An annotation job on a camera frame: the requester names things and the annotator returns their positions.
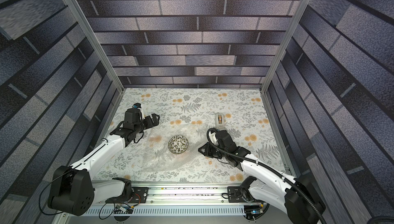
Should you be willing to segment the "clear bubble wrap sheet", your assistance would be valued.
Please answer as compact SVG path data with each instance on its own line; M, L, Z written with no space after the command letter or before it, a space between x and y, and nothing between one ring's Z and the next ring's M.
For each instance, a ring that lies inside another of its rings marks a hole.
M134 159L133 180L148 182L206 183L215 159L199 152L206 145L210 124L171 125L151 132L145 148Z

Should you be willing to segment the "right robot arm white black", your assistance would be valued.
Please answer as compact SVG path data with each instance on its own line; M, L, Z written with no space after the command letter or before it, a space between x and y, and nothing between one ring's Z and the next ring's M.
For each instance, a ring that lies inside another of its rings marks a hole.
M207 143L198 151L246 173L239 198L267 203L287 214L294 224L324 224L326 205L306 176L294 177L267 165L249 150L237 146L226 130L210 128Z

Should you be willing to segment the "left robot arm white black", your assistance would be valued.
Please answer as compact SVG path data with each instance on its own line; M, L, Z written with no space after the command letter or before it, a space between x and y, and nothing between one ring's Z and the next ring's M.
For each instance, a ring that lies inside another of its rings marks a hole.
M60 166L48 185L47 206L59 213L81 216L94 203L110 202L113 205L128 203L134 197L131 181L114 177L109 181L94 184L92 181L99 170L118 152L130 144L137 144L145 131L158 126L160 116L144 116L140 103L125 112L124 120L102 139L102 143L86 156L71 164Z

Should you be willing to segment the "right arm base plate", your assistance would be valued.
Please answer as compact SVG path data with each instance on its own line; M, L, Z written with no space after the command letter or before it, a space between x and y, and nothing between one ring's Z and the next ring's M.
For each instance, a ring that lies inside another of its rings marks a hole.
M230 203L255 202L249 191L241 187L227 187L227 196Z

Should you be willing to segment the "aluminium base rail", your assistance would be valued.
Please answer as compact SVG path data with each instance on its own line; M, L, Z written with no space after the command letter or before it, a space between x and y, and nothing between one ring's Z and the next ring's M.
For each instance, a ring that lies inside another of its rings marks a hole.
M285 195L290 193L290 187L283 187L277 191L268 185L256 180L251 184L197 184L197 183L131 183L121 188L121 182L98 182L93 184L94 198L83 200L83 203L104 203L112 197L119 197L133 187L148 187L146 203L203 203L224 201L230 203L227 196L227 187L241 187L249 191L255 199L252 204L266 202L276 208L285 208Z

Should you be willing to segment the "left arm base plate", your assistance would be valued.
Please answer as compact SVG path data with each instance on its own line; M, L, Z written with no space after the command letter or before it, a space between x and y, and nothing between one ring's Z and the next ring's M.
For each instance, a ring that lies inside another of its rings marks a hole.
M148 196L148 187L133 187L131 190L127 190L125 194L119 197L112 197L105 200L106 203L125 203L128 205L146 203Z

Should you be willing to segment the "left aluminium frame post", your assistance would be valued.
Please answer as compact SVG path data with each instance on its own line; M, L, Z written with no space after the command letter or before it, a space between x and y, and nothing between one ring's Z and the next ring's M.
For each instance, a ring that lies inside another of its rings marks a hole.
M110 79L114 82L118 91L122 94L124 92L124 87L120 82L119 77L116 75L114 68L112 67L107 55L105 54L102 46L100 45L92 27L90 26L86 16L84 15L81 7L79 6L77 0L65 0L67 6L71 10L73 16L76 18L77 23L81 27L85 36L87 37L89 43L96 52L100 62L103 64L105 70L107 71Z

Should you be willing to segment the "aluminium frame post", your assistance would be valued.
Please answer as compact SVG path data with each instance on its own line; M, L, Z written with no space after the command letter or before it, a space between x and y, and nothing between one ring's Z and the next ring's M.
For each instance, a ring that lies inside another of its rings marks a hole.
M100 62L103 64L105 70L107 71L110 79L114 82L118 91L122 94L124 92L124 87L120 82L119 77L116 75L114 68L112 67L107 55L105 54L102 46L100 45L92 27L90 26L86 16L84 15L81 7L79 6L77 0L65 0L67 6L71 10L73 16L76 18L77 23L81 27L85 36L87 37L89 43L96 52Z
M285 32L284 38L279 45L279 48L278 48L277 53L274 57L274 60L273 60L271 66L267 72L267 75L265 76L265 79L262 83L262 86L261 86L261 93L262 94L265 94L267 92L268 87L274 77L274 73L276 72L280 61L283 59L283 57L285 55L285 50L287 49L290 39L292 38L295 30L297 29L297 26L304 14L309 2L310 2L310 0L300 0L299 5L298 5L291 21L290 21L289 27Z

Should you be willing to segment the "right aluminium frame post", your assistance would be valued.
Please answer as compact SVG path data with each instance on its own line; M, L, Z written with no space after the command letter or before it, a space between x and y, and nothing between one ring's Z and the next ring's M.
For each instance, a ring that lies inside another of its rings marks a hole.
M265 79L262 83L262 86L261 86L261 93L262 94L265 94L267 92L268 87L274 77L274 73L276 72L280 61L283 59L283 57L285 55L285 50L287 49L290 39L292 38L295 30L297 29L297 26L304 14L309 2L310 2L310 0L300 0L299 5L298 5L291 21L290 21L289 27L285 32L284 38L279 45L279 48L278 48L277 53L274 57L274 60L273 60L271 66L267 72L267 75L265 76Z

